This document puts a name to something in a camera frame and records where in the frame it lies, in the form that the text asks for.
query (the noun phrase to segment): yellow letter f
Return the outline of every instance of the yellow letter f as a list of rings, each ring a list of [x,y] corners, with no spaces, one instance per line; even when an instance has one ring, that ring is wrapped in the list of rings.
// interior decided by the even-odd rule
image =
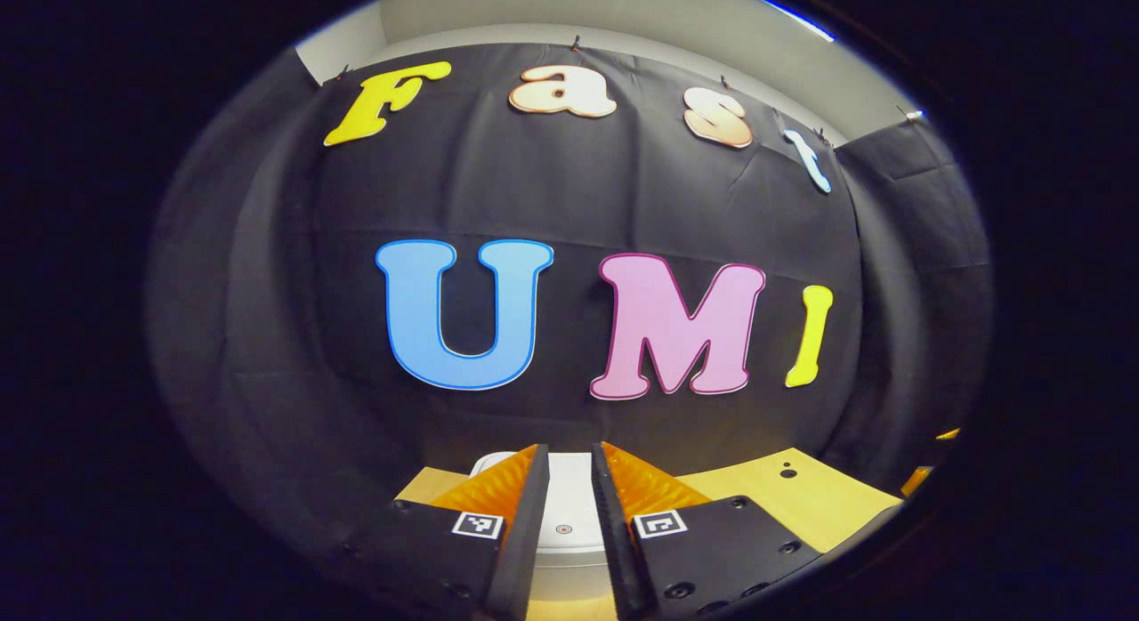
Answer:
[[[407,70],[387,71],[386,74],[367,79],[360,83],[363,90],[349,108],[349,113],[344,115],[339,126],[325,137],[325,146],[334,146],[334,144],[379,133],[387,123],[386,120],[379,117],[379,111],[385,103],[392,104],[392,112],[399,112],[419,93],[419,88],[424,84],[423,77],[437,81],[450,73],[451,64],[443,60]]]

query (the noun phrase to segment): cutout letter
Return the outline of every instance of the cutout letter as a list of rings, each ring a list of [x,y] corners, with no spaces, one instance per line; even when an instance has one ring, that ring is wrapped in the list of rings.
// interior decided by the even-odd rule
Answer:
[[[492,240],[478,261],[494,271],[494,345],[481,354],[452,352],[440,325],[443,271],[454,248],[439,240],[395,240],[376,252],[387,277],[387,335],[411,376],[449,390],[490,390],[518,378],[534,354],[538,272],[554,250],[533,240]]]
[[[835,295],[821,285],[810,285],[803,289],[803,305],[806,307],[806,322],[803,325],[803,341],[798,345],[798,358],[787,373],[787,387],[806,385],[819,376],[819,348],[822,346],[822,329],[827,326],[827,312],[835,302]]]
[[[613,286],[613,340],[605,375],[589,391],[606,400],[636,399],[648,393],[640,374],[641,352],[648,346],[665,393],[688,377],[700,352],[704,369],[693,377],[698,394],[723,394],[747,385],[747,344],[755,300],[763,291],[763,272],[751,265],[724,265],[716,272],[691,317],[664,259],[649,254],[616,254],[601,261],[601,278]]]
[[[362,139],[379,133],[387,125],[386,119],[379,117],[379,111],[385,103],[391,103],[392,112],[399,112],[407,107],[419,88],[424,84],[424,77],[437,81],[451,73],[451,64],[445,60],[408,67],[407,70],[387,71],[386,74],[378,74],[360,83],[363,88],[355,103],[349,108],[349,113],[341,121],[339,126],[328,132],[325,137],[325,146],[334,146],[350,140]]]
[[[830,191],[830,181],[822,175],[819,171],[819,157],[811,149],[811,146],[803,140],[803,134],[794,130],[784,130],[784,138],[788,141],[795,144],[795,149],[798,150],[798,157],[803,161],[803,166],[806,167],[806,173],[811,174],[811,180],[814,181],[814,187],[821,189],[822,191]]]
[[[562,81],[548,81],[552,76]],[[605,76],[573,65],[531,67],[522,73],[522,85],[510,92],[510,105],[524,112],[554,114],[570,111],[588,119],[608,116],[617,104],[605,93]]]
[[[744,122],[744,106],[728,95],[704,88],[685,92],[685,123],[702,139],[744,148],[752,144],[752,129]]]

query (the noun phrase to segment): table surface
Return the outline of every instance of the table surface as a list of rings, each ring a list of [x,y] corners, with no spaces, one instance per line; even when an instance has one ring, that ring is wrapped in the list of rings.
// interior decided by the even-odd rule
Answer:
[[[782,476],[795,471],[792,477]],[[466,474],[424,467],[396,496],[427,504],[466,481]],[[860,483],[795,448],[739,465],[678,476],[716,500],[744,495],[785,524],[800,539],[830,551],[900,499]],[[612,593],[579,600],[531,599],[527,621],[616,621]]]

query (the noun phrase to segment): hole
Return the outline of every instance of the hole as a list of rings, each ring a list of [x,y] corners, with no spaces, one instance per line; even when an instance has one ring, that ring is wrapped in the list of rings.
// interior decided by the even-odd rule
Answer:
[[[741,596],[741,597],[749,597],[749,596],[754,595],[755,593],[762,590],[763,588],[767,588],[770,585],[771,583],[756,583],[756,585],[752,586],[752,588],[745,589],[744,594],[741,594],[739,596]]]
[[[714,602],[705,605],[704,607],[702,607],[699,610],[696,610],[696,614],[707,614],[708,612],[713,612],[713,611],[720,610],[721,607],[724,607],[727,605],[728,605],[728,602],[726,602],[726,600],[714,600]]]
[[[674,586],[669,586],[664,590],[664,598],[685,598],[696,591],[696,586],[688,581],[682,581]]]
[[[421,598],[411,599],[411,605],[420,612],[440,612],[440,610],[442,610],[439,605],[428,603]]]
[[[452,583],[446,579],[443,579],[443,589],[446,594],[454,598],[470,598],[470,588],[464,586],[462,583]]]

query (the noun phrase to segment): black fabric backdrop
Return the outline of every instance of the black fabric backdrop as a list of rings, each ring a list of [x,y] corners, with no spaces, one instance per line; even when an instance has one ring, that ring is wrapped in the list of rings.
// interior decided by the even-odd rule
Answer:
[[[437,60],[452,65],[450,76],[425,82],[401,112],[385,109],[388,125],[379,134],[322,146],[362,79]],[[600,71],[617,111],[600,120],[514,111],[507,95],[522,71],[552,64]],[[904,387],[931,377],[892,374],[888,366],[924,360],[921,340],[900,358],[858,365],[860,340],[862,348],[890,350],[860,330],[863,270],[871,283],[878,272],[862,259],[888,261],[893,251],[920,252],[920,245],[936,255],[943,243],[974,240],[975,231],[954,237],[957,223],[976,219],[959,216],[934,243],[921,243],[929,237],[886,228],[908,219],[910,206],[877,202],[884,235],[901,231],[920,245],[884,243],[875,251],[865,238],[860,245],[867,205],[860,201],[906,193],[852,172],[862,179],[852,195],[834,150],[738,92],[756,142],[735,150],[697,139],[682,121],[682,95],[691,87],[722,91],[664,64],[541,44],[437,50],[350,71],[319,89],[295,54],[279,58],[188,155],[156,235],[153,358],[196,458],[263,525],[334,572],[334,548],[424,465],[466,472],[484,454],[532,442],[583,451],[607,440],[674,474],[794,446],[896,491],[900,483],[891,482],[912,469],[927,431],[951,422],[945,410],[953,414],[958,403],[915,405]],[[811,183],[784,128],[811,144],[830,194]],[[910,153],[928,152],[927,144],[891,139],[871,137],[861,147],[892,152],[851,156],[865,157],[863,172],[903,174],[876,165],[920,162]],[[913,197],[965,193],[942,181],[906,182],[918,188]],[[459,252],[443,277],[442,321],[449,346],[465,353],[493,341],[493,278],[477,262],[481,244],[525,238],[554,247],[554,264],[539,278],[535,354],[522,377],[457,392],[424,384],[396,363],[374,256],[407,238],[445,240]],[[648,395],[590,397],[589,382],[605,369],[613,313],[613,291],[597,268],[622,252],[665,258],[690,310],[723,264],[767,273],[744,390],[706,397],[685,385],[666,395],[646,358]],[[784,376],[801,338],[806,285],[829,287],[835,304],[819,377],[788,390]],[[867,292],[894,293],[877,284]],[[894,329],[883,316],[892,311],[886,301],[866,307],[876,330]],[[962,327],[984,330],[983,320],[969,327],[972,318],[953,324],[959,340],[969,340]],[[907,340],[909,328],[892,337]],[[939,378],[969,386],[975,369],[953,371],[956,382]],[[894,384],[903,390],[883,390]],[[886,394],[892,399],[877,399]],[[883,440],[887,447],[878,446]]]
[[[858,381],[821,459],[896,492],[943,456],[936,435],[962,425],[980,390],[994,312],[989,240],[960,165],[925,119],[837,155],[866,294]]]

